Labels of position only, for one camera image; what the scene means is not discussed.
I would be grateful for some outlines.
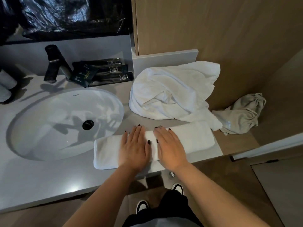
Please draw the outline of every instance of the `person's left hand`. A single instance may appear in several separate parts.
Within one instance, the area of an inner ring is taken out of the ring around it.
[[[145,128],[139,125],[133,127],[128,137],[127,132],[124,132],[119,151],[119,166],[129,167],[137,173],[147,166],[152,148],[144,135]]]

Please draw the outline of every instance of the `faucet spout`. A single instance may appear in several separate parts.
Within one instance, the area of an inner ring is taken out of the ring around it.
[[[57,76],[61,74],[65,75],[66,80],[69,81],[72,70],[62,56],[58,47],[51,44],[45,47],[45,51],[48,56],[48,67],[44,76],[44,81],[54,84],[57,82]]]

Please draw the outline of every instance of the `drawstring bag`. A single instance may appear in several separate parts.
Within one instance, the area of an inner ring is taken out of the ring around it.
[[[222,123],[220,129],[227,134],[244,134],[252,127],[258,126],[258,117],[266,104],[262,93],[248,94],[239,98],[225,110],[212,111]]]

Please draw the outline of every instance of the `forearm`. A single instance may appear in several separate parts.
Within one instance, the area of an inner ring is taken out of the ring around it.
[[[136,172],[120,166],[65,223],[64,227],[113,226]]]
[[[212,226],[268,227],[264,221],[192,164],[180,167],[175,173],[189,189],[204,217]]]

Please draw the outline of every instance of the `person's right arm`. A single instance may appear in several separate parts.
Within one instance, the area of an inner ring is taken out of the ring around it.
[[[269,227],[236,198],[204,175],[186,159],[184,148],[172,130],[154,129],[161,164],[174,172],[189,189],[203,216],[213,227]]]

